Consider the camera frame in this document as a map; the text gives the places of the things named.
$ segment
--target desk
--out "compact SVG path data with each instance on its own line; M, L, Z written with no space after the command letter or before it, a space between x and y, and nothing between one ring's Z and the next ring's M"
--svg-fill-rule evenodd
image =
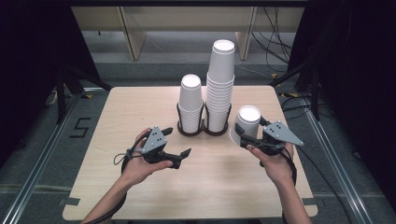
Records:
M211 136L204 132L187 137L177 131L179 87L131 87L111 90L92 141L78 173L64 218L83 219L120 176L113 164L118 153L131 147L143 129L158 125L173 127L167 135L168 153L179 154L191 147L190 156L178 170L166 169L133 186L114 219L202 219L281 217L276 188L259 161L233 143L229 132ZM286 123L269 86L235 86L229 123L242 105L257 106L264 118ZM299 156L295 153L297 185L302 198L313 198ZM305 206L309 216L316 205Z

